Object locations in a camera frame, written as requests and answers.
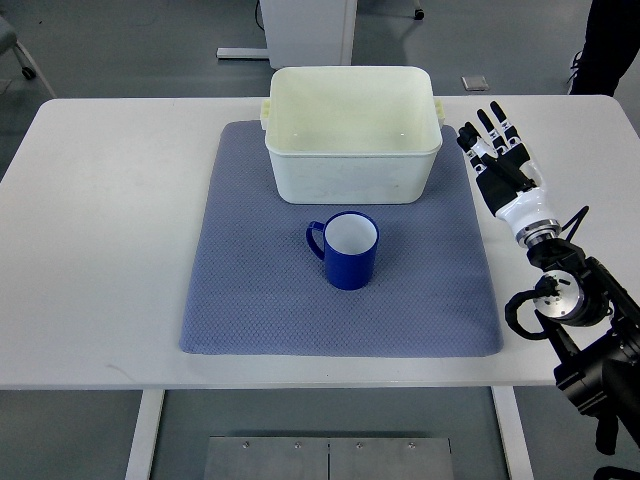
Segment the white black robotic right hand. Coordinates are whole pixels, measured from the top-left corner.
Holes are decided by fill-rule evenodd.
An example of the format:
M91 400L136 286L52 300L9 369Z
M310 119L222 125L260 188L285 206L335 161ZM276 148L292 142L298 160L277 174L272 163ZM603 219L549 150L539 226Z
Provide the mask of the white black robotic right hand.
M557 238L561 226L549 206L547 185L533 155L501 105L492 101L490 109L490 113L477 111L488 139L470 122L457 136L487 208L509 226L523 248Z

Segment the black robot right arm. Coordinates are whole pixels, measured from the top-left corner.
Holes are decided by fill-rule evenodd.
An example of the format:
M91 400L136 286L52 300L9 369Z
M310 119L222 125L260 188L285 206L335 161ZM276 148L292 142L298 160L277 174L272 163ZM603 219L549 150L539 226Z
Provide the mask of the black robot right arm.
M546 219L517 233L542 275L509 300L505 320L524 339L550 342L559 359L557 388L596 419L596 449L612 456L621 428L639 438L639 306L562 230Z

